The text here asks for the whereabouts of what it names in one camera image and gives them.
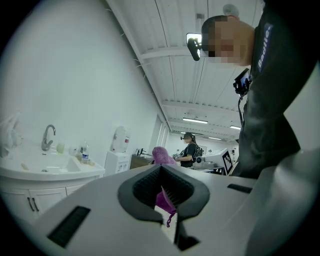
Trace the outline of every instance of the camera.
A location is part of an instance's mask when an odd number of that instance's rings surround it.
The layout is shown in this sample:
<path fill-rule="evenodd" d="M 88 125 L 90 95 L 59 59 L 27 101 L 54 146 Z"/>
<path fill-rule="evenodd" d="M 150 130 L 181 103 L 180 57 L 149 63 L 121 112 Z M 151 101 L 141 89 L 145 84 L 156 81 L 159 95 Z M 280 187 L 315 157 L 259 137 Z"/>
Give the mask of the camera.
<path fill-rule="evenodd" d="M 240 75 L 238 75 L 234 79 L 233 87 L 234 87 L 235 93 L 239 95 L 241 100 L 243 99 L 243 96 L 245 96 L 248 93 L 251 81 L 252 80 L 251 80 L 249 68 L 246 68 L 244 71 L 241 72 Z"/>
<path fill-rule="evenodd" d="M 187 42 L 188 49 L 193 57 L 193 59 L 197 62 L 200 60 L 200 50 L 201 43 L 198 42 L 197 38 L 189 38 Z"/>

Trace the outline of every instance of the purple bag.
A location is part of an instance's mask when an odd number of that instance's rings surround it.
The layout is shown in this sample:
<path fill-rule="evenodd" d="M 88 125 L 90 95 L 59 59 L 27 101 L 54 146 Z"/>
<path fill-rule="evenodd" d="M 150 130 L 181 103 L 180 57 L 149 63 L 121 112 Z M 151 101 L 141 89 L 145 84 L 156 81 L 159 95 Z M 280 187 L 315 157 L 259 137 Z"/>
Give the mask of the purple bag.
<path fill-rule="evenodd" d="M 163 187 L 162 191 L 156 195 L 155 205 L 165 210 L 170 214 L 169 219 L 166 222 L 166 227 L 170 227 L 171 218 L 176 214 L 177 210 L 174 204 L 170 201 Z"/>
<path fill-rule="evenodd" d="M 162 146 L 156 146 L 152 150 L 152 155 L 153 155 L 155 164 L 175 164 L 176 163 L 176 161 L 168 155 L 167 150 Z M 170 214 L 170 217 L 166 222 L 166 226 L 167 228 L 169 228 L 171 218 L 176 214 L 177 211 L 174 204 L 170 201 L 168 195 L 164 191 L 164 188 L 163 187 L 161 188 L 162 188 L 162 191 L 156 195 L 155 205 Z"/>

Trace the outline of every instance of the gray plastic surface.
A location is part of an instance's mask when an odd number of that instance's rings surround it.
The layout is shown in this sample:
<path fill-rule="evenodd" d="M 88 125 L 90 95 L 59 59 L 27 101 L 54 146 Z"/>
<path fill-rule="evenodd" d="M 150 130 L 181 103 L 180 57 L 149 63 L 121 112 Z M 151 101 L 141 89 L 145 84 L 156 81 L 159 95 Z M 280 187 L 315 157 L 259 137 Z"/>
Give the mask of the gray plastic surface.
<path fill-rule="evenodd" d="M 258 180 L 203 173 L 171 165 L 203 182 L 210 198 L 200 214 L 183 221 L 188 236 L 199 243 L 180 251 L 155 222 L 136 220 L 120 206 L 123 181 L 152 165 L 92 181 L 46 212 L 35 229 L 47 236 L 76 206 L 91 209 L 71 238 L 70 255 L 219 255 L 262 256 L 283 244 L 313 205 L 320 180 L 320 150 L 299 152 Z M 247 194 L 229 184 L 253 188 Z"/>

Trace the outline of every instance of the cup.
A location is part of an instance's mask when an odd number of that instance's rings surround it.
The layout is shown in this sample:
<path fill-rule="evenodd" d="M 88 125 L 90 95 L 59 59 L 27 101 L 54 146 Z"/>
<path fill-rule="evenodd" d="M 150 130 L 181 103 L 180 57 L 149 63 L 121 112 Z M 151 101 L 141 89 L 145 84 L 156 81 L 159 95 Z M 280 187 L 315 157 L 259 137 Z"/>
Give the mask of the cup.
<path fill-rule="evenodd" d="M 64 143 L 58 143 L 58 145 L 56 146 L 56 151 L 60 154 L 63 154 L 65 150 L 65 144 Z"/>

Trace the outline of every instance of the plastic bag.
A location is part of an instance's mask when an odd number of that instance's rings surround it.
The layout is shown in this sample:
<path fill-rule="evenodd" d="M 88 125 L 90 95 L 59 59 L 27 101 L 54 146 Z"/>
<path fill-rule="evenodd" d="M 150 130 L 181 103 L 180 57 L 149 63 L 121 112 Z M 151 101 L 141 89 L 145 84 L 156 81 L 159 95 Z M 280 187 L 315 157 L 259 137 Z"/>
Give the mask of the plastic bag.
<path fill-rule="evenodd" d="M 7 156 L 10 151 L 21 144 L 22 137 L 17 133 L 16 126 L 20 111 L 12 114 L 0 122 L 0 156 Z"/>

